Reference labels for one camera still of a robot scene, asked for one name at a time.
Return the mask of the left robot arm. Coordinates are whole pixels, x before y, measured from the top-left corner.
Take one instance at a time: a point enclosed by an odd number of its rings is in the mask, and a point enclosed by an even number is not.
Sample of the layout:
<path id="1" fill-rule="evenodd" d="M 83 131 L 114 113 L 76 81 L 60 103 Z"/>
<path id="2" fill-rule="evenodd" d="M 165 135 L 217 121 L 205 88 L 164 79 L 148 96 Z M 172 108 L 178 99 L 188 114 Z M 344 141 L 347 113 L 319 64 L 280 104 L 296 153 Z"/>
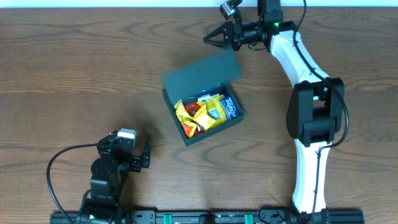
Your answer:
<path id="1" fill-rule="evenodd" d="M 77 223 L 129 223 L 131 215 L 121 203 L 121 193 L 130 172 L 150 165 L 149 143 L 133 154 L 137 133 L 122 128 L 98 141 L 99 158 L 91 165 L 90 198 L 82 201 Z"/>

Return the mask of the dark blue chocolate bar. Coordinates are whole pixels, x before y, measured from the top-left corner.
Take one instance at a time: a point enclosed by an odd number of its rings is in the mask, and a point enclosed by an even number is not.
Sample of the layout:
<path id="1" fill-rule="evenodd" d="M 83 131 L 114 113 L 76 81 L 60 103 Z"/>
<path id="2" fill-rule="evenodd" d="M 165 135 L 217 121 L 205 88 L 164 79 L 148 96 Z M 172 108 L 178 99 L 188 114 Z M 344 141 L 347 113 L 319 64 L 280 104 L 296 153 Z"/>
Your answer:
<path id="1" fill-rule="evenodd" d="M 212 99 L 212 98 L 216 98 L 216 97 L 218 97 L 219 96 L 219 94 L 217 93 L 217 94 L 214 94 L 214 95 L 211 95 L 211 94 L 207 94 L 207 95 L 203 95 L 203 96 L 201 96 L 201 97 L 199 97 L 198 99 L 197 99 L 197 102 L 199 103 L 206 103 L 206 102 L 208 102 L 210 99 Z"/>

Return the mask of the yellow Hacks candy bag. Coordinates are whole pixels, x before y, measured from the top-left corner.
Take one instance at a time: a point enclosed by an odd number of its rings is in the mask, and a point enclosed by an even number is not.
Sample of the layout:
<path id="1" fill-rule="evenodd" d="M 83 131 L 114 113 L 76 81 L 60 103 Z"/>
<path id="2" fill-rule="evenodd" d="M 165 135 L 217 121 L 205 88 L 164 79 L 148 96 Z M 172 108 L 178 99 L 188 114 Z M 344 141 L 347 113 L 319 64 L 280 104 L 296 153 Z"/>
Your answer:
<path id="1" fill-rule="evenodd" d="M 220 100 L 224 98 L 224 95 L 212 96 L 206 100 L 206 108 L 208 115 L 211 116 L 216 122 L 215 126 L 219 126 L 226 122 L 226 113 L 220 103 Z"/>

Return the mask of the yellow orange snack packet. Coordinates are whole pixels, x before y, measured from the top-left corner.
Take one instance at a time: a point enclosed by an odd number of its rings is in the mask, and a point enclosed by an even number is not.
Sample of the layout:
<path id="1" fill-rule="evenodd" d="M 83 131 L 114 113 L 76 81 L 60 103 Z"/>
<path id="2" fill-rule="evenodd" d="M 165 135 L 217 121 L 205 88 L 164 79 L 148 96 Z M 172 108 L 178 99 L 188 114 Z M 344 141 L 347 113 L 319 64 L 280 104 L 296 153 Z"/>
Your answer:
<path id="1" fill-rule="evenodd" d="M 178 100 L 174 105 L 174 109 L 177 119 L 179 120 L 186 137 L 187 138 L 193 137 L 197 129 L 197 124 L 192 120 L 192 117 L 189 115 L 188 111 L 186 110 L 183 101 Z"/>

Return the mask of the red Hacks candy bag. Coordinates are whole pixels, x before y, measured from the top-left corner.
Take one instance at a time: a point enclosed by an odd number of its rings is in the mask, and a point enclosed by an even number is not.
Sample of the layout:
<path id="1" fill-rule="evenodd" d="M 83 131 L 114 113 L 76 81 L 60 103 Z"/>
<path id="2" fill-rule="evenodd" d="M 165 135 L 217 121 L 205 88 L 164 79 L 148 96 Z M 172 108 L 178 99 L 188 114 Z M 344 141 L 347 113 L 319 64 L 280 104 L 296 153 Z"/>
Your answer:
<path id="1" fill-rule="evenodd" d="M 190 103 L 185 105 L 185 109 L 191 117 L 194 117 L 195 113 L 201 108 L 197 103 Z"/>

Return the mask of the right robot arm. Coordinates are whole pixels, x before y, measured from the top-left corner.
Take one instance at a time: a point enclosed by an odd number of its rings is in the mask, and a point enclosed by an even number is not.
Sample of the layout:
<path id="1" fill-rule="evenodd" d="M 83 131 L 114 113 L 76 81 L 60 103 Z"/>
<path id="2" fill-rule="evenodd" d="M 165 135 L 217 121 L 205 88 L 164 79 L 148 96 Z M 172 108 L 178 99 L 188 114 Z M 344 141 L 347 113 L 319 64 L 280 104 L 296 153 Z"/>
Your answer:
<path id="1" fill-rule="evenodd" d="M 299 32 L 300 24 L 284 20 L 280 1 L 258 1 L 258 20 L 243 22 L 240 0 L 220 6 L 226 22 L 210 32 L 204 43 L 230 47 L 242 45 L 264 48 L 281 64 L 292 87 L 286 115 L 287 129 L 297 150 L 297 178 L 292 196 L 294 210 L 286 223 L 328 223 L 324 187 L 326 164 L 340 129 L 349 128 L 348 109 L 343 99 L 345 86 L 340 78 L 330 78 L 312 59 Z"/>

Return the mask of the small yellow cracker packet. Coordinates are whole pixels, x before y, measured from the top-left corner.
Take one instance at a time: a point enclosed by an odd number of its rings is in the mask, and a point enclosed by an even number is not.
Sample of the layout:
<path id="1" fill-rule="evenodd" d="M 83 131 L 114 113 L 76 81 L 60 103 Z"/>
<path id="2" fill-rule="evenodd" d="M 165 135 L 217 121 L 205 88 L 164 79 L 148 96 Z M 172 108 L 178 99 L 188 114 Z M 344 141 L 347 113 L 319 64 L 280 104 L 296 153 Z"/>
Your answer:
<path id="1" fill-rule="evenodd" d="M 217 119 L 214 119 L 208 114 L 207 105 L 202 105 L 200 107 L 200 109 L 195 113 L 193 120 L 202 126 L 205 131 L 220 125 Z"/>

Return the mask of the blue Eclipse mint box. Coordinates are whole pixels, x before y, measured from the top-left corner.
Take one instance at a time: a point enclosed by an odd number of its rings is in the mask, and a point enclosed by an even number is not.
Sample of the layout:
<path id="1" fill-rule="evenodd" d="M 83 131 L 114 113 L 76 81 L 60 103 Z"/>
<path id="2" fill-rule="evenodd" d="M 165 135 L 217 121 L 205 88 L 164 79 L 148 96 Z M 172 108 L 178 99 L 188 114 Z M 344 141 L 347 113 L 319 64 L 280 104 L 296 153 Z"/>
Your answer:
<path id="1" fill-rule="evenodd" d="M 226 96 L 220 99 L 220 105 L 224 110 L 225 117 L 228 121 L 238 118 L 241 113 L 238 110 L 238 107 L 234 103 L 232 97 Z"/>

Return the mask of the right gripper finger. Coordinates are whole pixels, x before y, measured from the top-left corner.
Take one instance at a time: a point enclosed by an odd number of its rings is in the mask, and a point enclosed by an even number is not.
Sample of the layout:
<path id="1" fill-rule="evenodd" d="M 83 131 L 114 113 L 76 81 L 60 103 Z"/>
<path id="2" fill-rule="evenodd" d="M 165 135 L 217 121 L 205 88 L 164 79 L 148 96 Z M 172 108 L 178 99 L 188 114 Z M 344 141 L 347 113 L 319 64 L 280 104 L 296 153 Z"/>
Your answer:
<path id="1" fill-rule="evenodd" d="M 209 34 L 204 36 L 204 42 L 231 42 L 233 35 L 233 23 L 225 22 Z"/>
<path id="2" fill-rule="evenodd" d="M 225 41 L 225 40 L 222 40 L 222 41 L 218 41 L 218 40 L 203 40 L 203 42 L 205 44 L 212 45 L 212 46 L 215 46 L 215 47 L 219 47 L 219 48 L 222 48 L 222 49 L 232 49 L 233 48 L 232 44 L 230 43 L 230 41 Z"/>

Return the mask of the dark green box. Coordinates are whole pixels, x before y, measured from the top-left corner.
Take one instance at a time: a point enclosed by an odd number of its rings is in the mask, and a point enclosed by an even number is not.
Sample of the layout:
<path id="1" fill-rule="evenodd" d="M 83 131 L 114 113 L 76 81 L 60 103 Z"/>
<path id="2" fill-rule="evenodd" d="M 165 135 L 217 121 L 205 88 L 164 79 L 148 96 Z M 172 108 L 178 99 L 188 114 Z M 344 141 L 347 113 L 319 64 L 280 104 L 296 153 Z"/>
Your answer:
<path id="1" fill-rule="evenodd" d="M 242 78 L 242 72 L 238 60 L 231 50 L 220 50 L 217 53 L 207 55 L 201 59 L 194 60 L 182 67 L 179 67 L 162 77 L 165 104 L 167 105 L 172 119 L 186 146 L 195 144 L 205 138 L 215 135 L 227 128 L 240 123 L 245 117 L 244 111 L 231 89 L 231 82 Z M 216 86 L 225 87 L 225 95 L 232 97 L 241 115 L 231 121 L 205 131 L 197 136 L 187 138 L 183 128 L 175 114 L 174 105 L 178 100 L 183 100 L 200 91 L 215 88 Z"/>

